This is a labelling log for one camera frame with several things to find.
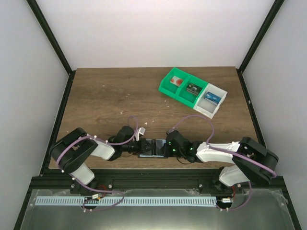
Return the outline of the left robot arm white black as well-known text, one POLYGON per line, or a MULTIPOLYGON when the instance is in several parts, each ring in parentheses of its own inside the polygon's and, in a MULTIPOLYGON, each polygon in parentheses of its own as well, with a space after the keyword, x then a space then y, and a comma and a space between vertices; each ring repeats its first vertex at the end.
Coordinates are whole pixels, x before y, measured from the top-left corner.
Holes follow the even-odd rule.
POLYGON ((89 191, 100 188, 95 173, 85 163, 90 156, 106 161, 114 161, 123 152, 132 155, 151 157, 156 151, 156 141, 143 138, 145 128, 123 126, 119 132, 108 140, 91 136, 82 128, 76 128, 65 137, 54 143, 49 154, 57 167, 89 191))

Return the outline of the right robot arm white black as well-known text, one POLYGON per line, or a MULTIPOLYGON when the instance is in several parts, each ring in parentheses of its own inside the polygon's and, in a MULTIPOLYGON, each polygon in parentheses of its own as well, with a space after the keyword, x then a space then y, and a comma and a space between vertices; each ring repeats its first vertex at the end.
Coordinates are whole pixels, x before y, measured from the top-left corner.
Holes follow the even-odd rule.
POLYGON ((277 176, 277 155, 250 137, 226 144, 212 144, 190 142, 178 131, 172 131, 166 139, 156 139, 153 144, 153 152, 158 157, 182 158, 189 163, 216 161, 231 164, 221 169, 218 176, 219 182, 228 187, 244 182, 269 185, 277 176))

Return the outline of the black card holder wallet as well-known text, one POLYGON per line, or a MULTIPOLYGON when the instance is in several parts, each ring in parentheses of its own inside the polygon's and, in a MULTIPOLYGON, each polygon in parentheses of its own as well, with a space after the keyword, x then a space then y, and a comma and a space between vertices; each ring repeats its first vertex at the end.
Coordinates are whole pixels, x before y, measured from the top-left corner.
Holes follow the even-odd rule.
POLYGON ((145 139, 141 142, 139 158, 167 158, 165 153, 165 139, 145 139))

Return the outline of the grey vip card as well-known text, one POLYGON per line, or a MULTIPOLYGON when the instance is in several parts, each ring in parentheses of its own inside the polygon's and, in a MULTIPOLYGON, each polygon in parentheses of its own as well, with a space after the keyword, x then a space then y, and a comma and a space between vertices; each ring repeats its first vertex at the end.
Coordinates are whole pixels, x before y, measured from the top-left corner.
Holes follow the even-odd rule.
POLYGON ((163 158, 165 156, 165 139, 156 139, 155 140, 155 155, 157 157, 163 158))

